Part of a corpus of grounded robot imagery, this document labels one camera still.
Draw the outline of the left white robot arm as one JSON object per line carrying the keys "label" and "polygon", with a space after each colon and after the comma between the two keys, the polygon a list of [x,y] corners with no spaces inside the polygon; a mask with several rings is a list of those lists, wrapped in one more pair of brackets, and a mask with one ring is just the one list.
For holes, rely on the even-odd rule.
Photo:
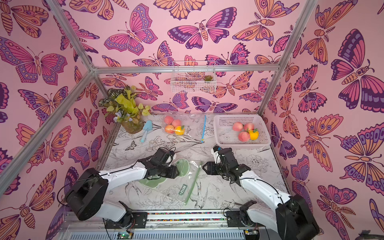
{"label": "left white robot arm", "polygon": [[134,224],[133,211],[122,201],[113,202],[107,193],[119,186],[152,177],[175,179],[180,172],[172,165],[175,152],[159,148],[152,156],[137,160],[130,166],[109,171],[86,170],[65,195],[65,202],[78,220],[102,218],[118,228]]}

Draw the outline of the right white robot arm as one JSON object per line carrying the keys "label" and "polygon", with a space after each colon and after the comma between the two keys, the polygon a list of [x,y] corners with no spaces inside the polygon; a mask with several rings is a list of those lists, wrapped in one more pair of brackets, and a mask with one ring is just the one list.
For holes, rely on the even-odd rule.
{"label": "right white robot arm", "polygon": [[206,162],[207,175],[221,176],[262,200],[266,207],[256,208],[255,201],[242,205],[240,213],[246,225],[261,224],[279,234],[282,240],[311,240],[320,233],[313,213],[300,195],[289,195],[260,178],[250,167],[239,164],[231,148],[215,146],[214,161]]}

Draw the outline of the green printed zip bag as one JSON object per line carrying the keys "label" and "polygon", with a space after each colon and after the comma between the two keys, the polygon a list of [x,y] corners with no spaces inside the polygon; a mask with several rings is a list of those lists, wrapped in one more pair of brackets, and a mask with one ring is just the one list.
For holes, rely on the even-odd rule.
{"label": "green printed zip bag", "polygon": [[202,170],[202,161],[192,161],[184,158],[178,159],[173,166],[179,171],[179,176],[175,179],[168,179],[160,176],[151,177],[149,180],[139,180],[139,183],[148,190],[153,190],[168,197],[177,200],[186,205],[190,199],[193,188],[196,185],[197,178]]}

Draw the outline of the clear blue-zipper zip bag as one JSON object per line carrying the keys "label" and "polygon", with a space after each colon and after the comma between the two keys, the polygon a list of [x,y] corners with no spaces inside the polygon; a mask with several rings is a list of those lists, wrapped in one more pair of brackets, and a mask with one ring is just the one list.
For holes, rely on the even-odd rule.
{"label": "clear blue-zipper zip bag", "polygon": [[162,119],[165,133],[197,143],[205,141],[207,117],[202,114],[168,114]]}

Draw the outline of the yellow-orange peach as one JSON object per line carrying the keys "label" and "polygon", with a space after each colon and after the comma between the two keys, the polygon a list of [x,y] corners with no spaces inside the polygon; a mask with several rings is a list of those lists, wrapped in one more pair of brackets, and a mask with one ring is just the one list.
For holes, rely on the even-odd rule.
{"label": "yellow-orange peach", "polygon": [[185,134],[185,126],[179,126],[175,128],[175,134],[182,136]]}

